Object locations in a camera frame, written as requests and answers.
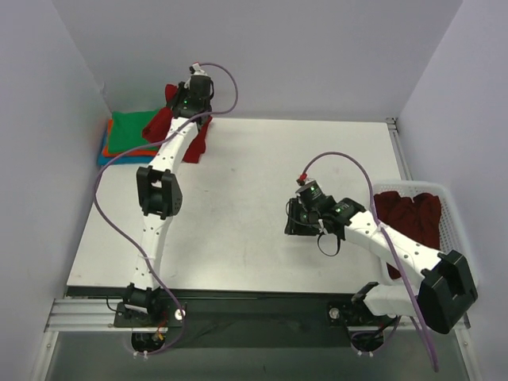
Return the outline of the aluminium front frame rail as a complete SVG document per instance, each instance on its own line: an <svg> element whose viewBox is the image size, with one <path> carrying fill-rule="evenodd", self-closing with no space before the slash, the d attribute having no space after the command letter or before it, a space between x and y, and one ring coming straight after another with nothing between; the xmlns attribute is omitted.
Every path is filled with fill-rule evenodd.
<svg viewBox="0 0 508 381"><path fill-rule="evenodd" d="M187 298L182 308L163 300L157 315L125 308L116 300L62 299L53 303L48 331L85 332L116 329L133 333L154 333L157 329L179 329L184 322L195 328L199 322L212 325L260 323L263 327L287 323L291 328L379 327L387 317L356 312L346 302L327 301L316 294L309 298Z"/></svg>

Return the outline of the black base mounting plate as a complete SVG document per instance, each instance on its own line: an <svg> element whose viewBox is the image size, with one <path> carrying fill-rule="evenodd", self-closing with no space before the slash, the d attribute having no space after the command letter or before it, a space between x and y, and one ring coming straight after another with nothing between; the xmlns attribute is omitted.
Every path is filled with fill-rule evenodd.
<svg viewBox="0 0 508 381"><path fill-rule="evenodd" d="M349 294L184 295L143 314L119 303L114 327L130 329L138 352L170 348L339 348L375 350L396 318L376 317Z"/></svg>

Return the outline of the aluminium right side rail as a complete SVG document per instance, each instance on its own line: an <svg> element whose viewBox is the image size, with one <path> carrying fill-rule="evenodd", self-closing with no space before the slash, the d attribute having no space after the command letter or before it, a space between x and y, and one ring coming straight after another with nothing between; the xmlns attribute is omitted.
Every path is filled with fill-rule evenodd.
<svg viewBox="0 0 508 381"><path fill-rule="evenodd" d="M388 133L390 135L392 147L394 149L394 154L397 161L400 176L403 180L412 180L413 176L411 175L408 163L406 161L406 157L402 149L402 143L398 133L397 119L394 117L388 117L386 119L386 124L388 128Z"/></svg>

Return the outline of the bright red t shirt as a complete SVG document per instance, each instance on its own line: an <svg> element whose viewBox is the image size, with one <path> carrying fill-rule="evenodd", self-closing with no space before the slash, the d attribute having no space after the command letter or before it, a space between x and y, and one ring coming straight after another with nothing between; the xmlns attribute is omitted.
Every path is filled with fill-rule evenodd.
<svg viewBox="0 0 508 381"><path fill-rule="evenodd" d="M160 109L156 115L150 120L150 122L143 128L142 137L148 143L155 143L161 141L167 137L167 134L171 128L173 120L173 112L165 106ZM198 135L192 140L189 148L183 157L183 161L190 164L197 164L201 158L201 155L206 151L206 134L212 117L208 117L206 123L201 127Z"/></svg>

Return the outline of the folded blue t shirt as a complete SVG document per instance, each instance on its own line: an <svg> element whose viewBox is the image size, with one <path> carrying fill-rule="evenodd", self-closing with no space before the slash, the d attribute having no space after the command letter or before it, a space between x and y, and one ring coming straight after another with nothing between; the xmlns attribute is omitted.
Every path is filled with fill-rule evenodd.
<svg viewBox="0 0 508 381"><path fill-rule="evenodd" d="M102 138L102 147L101 151L97 157L97 165L102 167L108 164L111 160L115 158L115 156L111 156L108 151L108 136L109 133L105 132ZM127 155L123 156L120 159L113 162L113 165L121 165L121 164L148 164L154 155L155 151L148 151L148 155Z"/></svg>

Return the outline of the folded green t shirt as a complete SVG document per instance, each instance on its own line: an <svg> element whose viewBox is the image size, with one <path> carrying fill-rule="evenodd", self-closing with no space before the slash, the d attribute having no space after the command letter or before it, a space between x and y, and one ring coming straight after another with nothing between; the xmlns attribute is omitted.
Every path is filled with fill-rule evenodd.
<svg viewBox="0 0 508 381"><path fill-rule="evenodd" d="M142 132L157 112L158 109L130 113L114 111L107 137L108 154L116 156L132 148L148 144Z"/></svg>

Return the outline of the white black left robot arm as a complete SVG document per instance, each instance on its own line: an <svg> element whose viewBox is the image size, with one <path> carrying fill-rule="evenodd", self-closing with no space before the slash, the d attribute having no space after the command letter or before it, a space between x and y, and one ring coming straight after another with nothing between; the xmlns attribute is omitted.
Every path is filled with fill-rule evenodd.
<svg viewBox="0 0 508 381"><path fill-rule="evenodd" d="M160 319L161 288L153 273L160 268L164 239L173 217L183 204L183 193L176 172L187 149L207 127L211 117L191 117L210 112L214 83L207 74L193 74L178 86L166 86L167 105L142 130L149 143L164 140L152 161L136 173L137 195L143 214L140 247L143 253L135 265L133 280L127 287L123 303L132 310L135 321L144 327Z"/></svg>

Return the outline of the folded orange t shirt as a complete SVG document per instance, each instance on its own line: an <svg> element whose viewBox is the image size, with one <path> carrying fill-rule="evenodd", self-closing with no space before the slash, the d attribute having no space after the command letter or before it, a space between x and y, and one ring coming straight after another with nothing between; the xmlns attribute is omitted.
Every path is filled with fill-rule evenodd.
<svg viewBox="0 0 508 381"><path fill-rule="evenodd" d="M119 156L119 153L112 153L109 149L108 145L108 139L110 137L111 130L113 128L114 121L112 119L109 119L106 127L106 133L103 138L102 142L102 148L101 148L101 156L110 159ZM149 149L137 149L136 151L133 151L126 155L127 158L130 157L154 157L156 156L156 151L149 150Z"/></svg>

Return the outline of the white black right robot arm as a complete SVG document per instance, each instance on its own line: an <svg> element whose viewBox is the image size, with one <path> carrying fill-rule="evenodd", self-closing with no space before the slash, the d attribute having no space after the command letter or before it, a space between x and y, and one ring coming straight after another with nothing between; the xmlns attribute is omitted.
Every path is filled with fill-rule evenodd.
<svg viewBox="0 0 508 381"><path fill-rule="evenodd" d="M287 203L286 235L332 235L338 244L354 244L399 268L401 284L369 283L359 292L351 306L359 323L384 315L421 317L432 331L446 334L477 300L475 279L460 252L420 244L376 220L358 202L325 194L314 180L298 185Z"/></svg>

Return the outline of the dark red t shirt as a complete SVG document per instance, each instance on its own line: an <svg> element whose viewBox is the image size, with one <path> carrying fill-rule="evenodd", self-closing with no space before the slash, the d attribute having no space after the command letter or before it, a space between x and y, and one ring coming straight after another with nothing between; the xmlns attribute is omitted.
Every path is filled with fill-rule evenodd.
<svg viewBox="0 0 508 381"><path fill-rule="evenodd" d="M430 193L413 198L397 191L374 195L375 208L381 222L424 246L440 249L441 200Z"/></svg>

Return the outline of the white plastic laundry basket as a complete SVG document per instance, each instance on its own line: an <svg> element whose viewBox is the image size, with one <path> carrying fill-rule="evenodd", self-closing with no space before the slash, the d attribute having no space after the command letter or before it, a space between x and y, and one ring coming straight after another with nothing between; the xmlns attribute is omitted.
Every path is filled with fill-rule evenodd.
<svg viewBox="0 0 508 381"><path fill-rule="evenodd" d="M478 286L480 284L476 261L464 228L464 223L460 218L455 199L446 187L425 181L389 179L374 183L373 191L375 194L384 191L397 191L400 196L410 198L423 193L437 196L441 202L441 219L439 224L440 249L445 253L456 250L464 255L468 260L475 285Z"/></svg>

